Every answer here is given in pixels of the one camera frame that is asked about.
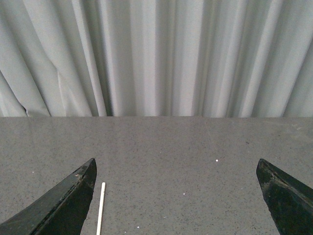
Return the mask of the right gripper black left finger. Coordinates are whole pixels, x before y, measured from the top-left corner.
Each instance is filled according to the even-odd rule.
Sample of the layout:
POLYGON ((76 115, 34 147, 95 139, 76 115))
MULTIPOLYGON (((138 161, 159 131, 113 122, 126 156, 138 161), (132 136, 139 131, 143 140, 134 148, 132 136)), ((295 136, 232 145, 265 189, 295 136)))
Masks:
POLYGON ((78 235, 93 198, 91 158, 27 208, 0 225, 2 235, 78 235))

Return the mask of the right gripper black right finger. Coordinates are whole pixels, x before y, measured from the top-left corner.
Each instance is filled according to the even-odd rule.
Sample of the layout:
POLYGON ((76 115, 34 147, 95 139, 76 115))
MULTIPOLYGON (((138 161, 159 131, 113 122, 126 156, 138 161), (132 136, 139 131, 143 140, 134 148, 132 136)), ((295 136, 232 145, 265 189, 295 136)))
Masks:
POLYGON ((313 233, 313 189, 265 159, 256 175, 263 199, 281 235, 313 233))

